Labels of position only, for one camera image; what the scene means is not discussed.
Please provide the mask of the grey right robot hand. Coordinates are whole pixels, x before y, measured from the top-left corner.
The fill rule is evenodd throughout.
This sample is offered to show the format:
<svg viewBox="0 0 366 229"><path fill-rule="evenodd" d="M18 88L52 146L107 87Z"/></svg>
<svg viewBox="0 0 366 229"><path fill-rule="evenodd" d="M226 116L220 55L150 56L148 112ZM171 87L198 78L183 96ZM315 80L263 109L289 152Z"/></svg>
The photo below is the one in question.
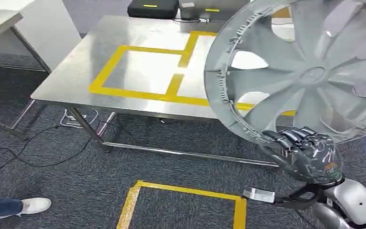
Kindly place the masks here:
<svg viewBox="0 0 366 229"><path fill-rule="evenodd" d="M343 181L343 160L332 138L305 126L263 131L288 157L263 146L262 151L296 180L330 186Z"/></svg>

